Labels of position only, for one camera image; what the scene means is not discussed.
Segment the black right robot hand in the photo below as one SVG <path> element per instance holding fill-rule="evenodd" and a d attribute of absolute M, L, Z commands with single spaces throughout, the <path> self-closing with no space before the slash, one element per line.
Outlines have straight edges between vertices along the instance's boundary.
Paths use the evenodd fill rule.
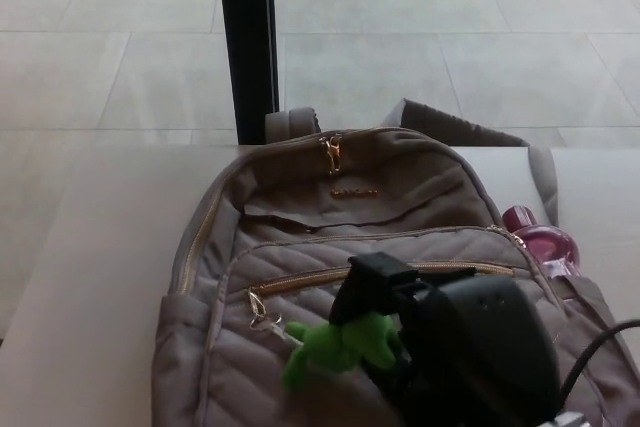
<path fill-rule="evenodd" d="M 509 275 L 421 274 L 378 252 L 352 256 L 329 320 L 343 331 L 397 316 L 399 339 L 356 337 L 364 372 L 406 426 L 539 426 L 559 411 L 558 361 Z"/>

